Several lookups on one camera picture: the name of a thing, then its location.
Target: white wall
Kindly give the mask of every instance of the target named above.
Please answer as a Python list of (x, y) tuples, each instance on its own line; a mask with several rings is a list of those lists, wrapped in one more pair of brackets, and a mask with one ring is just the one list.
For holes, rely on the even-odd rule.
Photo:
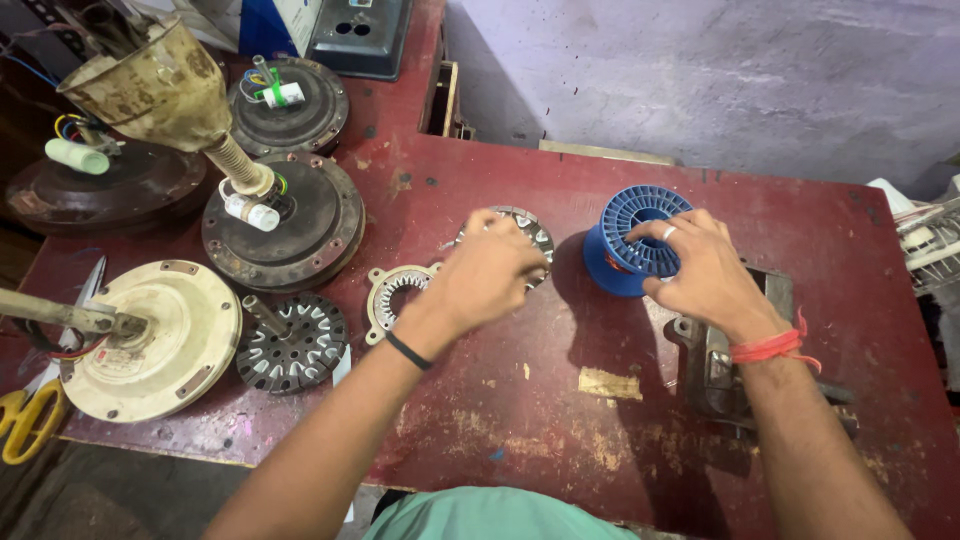
[(900, 185), (960, 150), (956, 0), (449, 2), (487, 142)]

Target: hand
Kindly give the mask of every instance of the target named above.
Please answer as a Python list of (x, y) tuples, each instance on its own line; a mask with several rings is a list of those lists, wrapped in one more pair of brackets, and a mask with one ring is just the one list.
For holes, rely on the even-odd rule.
[(727, 225), (706, 210), (641, 223), (627, 233), (626, 240), (660, 239), (670, 226), (677, 230), (666, 242), (680, 257), (680, 272), (669, 282), (643, 281), (643, 290), (654, 302), (720, 329), (732, 344), (790, 330), (740, 262)]
[(479, 209), (464, 233), (414, 302), (447, 318), (457, 335), (522, 307), (529, 277), (550, 268), (512, 218)]

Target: floor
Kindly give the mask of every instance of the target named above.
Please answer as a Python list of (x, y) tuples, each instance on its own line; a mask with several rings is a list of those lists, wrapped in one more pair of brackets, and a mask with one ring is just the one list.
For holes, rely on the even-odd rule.
[[(59, 454), (48, 460), (31, 493), (17, 496), (24, 507), (15, 521), (6, 524), (8, 530), (0, 530), (0, 536), (11, 540), (199, 538), (250, 473), (232, 465), (59, 444)], [(13, 481), (5, 472), (0, 470), (0, 483)], [(363, 537), (383, 492), (360, 487), (353, 521), (344, 525), (338, 540)]]

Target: red thread bracelet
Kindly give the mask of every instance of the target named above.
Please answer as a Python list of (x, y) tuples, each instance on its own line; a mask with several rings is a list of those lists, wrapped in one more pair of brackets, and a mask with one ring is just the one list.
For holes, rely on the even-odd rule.
[(777, 356), (784, 356), (787, 358), (796, 358), (797, 360), (802, 360), (810, 364), (817, 369), (817, 373), (819, 374), (821, 365), (816, 358), (795, 353), (795, 351), (799, 350), (800, 346), (804, 344), (800, 338), (806, 337), (806, 319), (801, 315), (799, 309), (797, 309), (797, 321), (800, 326), (798, 329), (764, 337), (763, 339), (751, 341), (750, 343), (731, 345), (730, 354), (733, 357), (733, 363), (749, 364), (769, 360)]

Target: silver ring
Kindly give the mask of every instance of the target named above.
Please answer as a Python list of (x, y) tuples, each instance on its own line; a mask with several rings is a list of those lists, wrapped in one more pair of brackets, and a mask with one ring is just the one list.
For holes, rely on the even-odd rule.
[(666, 231), (663, 232), (663, 236), (660, 237), (660, 241), (665, 242), (666, 239), (670, 237), (670, 234), (672, 234), (676, 230), (677, 228), (674, 227), (673, 225), (671, 225), (670, 227), (667, 227)]

